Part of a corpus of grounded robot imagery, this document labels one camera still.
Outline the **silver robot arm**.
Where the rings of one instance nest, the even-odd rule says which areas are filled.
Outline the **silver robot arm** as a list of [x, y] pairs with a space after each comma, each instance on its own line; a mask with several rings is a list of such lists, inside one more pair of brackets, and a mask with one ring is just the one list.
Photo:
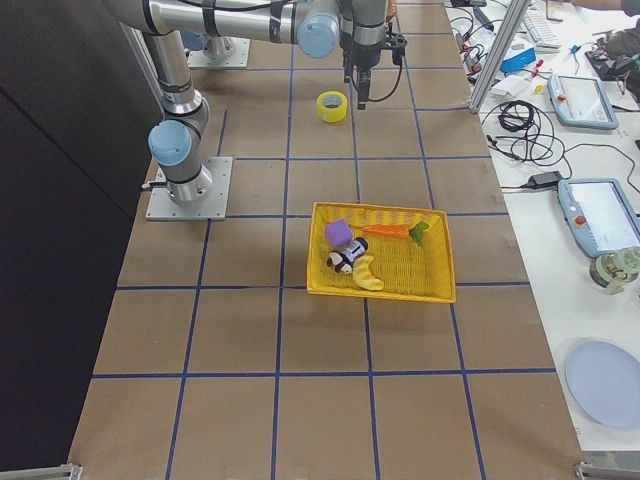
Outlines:
[[222, 60], [234, 53], [235, 44], [230, 37], [211, 37], [198, 32], [181, 31], [184, 47], [189, 52], [200, 52], [213, 60]]
[[192, 69], [244, 68], [253, 41], [296, 45], [314, 59], [340, 48], [344, 81], [354, 84], [363, 110], [373, 100], [371, 71], [382, 51], [401, 66], [407, 45], [393, 29], [392, 1], [108, 1], [105, 7], [142, 39], [139, 62], [164, 114], [148, 145], [165, 198], [183, 208], [226, 192], [197, 156], [210, 109]]

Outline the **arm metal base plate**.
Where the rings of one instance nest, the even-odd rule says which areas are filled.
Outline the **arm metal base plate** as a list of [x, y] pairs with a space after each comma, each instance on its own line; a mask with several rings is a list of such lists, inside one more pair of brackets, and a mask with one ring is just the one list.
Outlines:
[[249, 39], [184, 34], [183, 43], [191, 69], [238, 70], [248, 66]]
[[148, 221], [224, 221], [226, 219], [233, 157], [206, 157], [194, 180], [169, 182], [162, 170], [151, 188]]

